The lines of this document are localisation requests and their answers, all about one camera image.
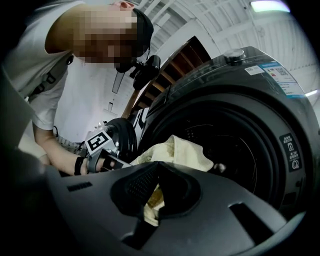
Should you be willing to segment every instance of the black cap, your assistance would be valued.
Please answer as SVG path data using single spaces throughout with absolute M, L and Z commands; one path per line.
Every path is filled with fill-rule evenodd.
M 139 9 L 133 9 L 136 15 L 137 23 L 137 57 L 143 55 L 150 47 L 151 36 L 154 32 L 154 26 L 150 19 Z

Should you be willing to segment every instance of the man's arm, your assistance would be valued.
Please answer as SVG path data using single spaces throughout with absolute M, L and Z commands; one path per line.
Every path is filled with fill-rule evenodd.
M 65 150 L 56 140 L 53 130 L 44 130 L 33 124 L 34 140 L 39 144 L 51 164 L 59 171 L 69 175 L 74 175 L 77 155 Z M 87 174 L 87 159 L 85 158 L 81 166 L 80 173 Z

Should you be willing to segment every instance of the washing machine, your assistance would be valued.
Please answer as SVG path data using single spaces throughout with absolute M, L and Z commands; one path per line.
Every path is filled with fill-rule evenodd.
M 168 87 L 147 112 L 138 155 L 171 135 L 203 147 L 231 179 L 286 218 L 319 180 L 320 130 L 305 93 L 281 63 L 231 49 Z

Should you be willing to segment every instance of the white label sticker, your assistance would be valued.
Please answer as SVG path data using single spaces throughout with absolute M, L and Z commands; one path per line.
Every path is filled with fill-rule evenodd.
M 297 81 L 278 62 L 265 63 L 259 66 L 278 83 L 287 97 L 302 98 L 305 96 L 304 91 L 301 89 Z
M 264 72 L 264 70 L 262 68 L 260 68 L 259 66 L 247 67 L 244 70 L 247 71 L 250 76 Z
M 287 96 L 304 95 L 300 85 L 296 82 L 282 82 L 279 83 L 279 86 Z
M 273 66 L 264 68 L 264 70 L 277 82 L 277 83 L 296 83 L 296 80 L 282 67 Z

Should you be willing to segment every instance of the laundry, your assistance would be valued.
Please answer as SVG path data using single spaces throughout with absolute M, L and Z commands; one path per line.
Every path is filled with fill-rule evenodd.
M 203 172 L 209 171 L 214 163 L 203 154 L 203 147 L 175 135 L 160 144 L 149 148 L 142 155 L 131 162 L 132 165 L 164 161 L 187 166 Z M 159 185 L 144 206 L 144 221 L 157 227 L 159 225 L 159 209 L 165 206 L 164 196 Z

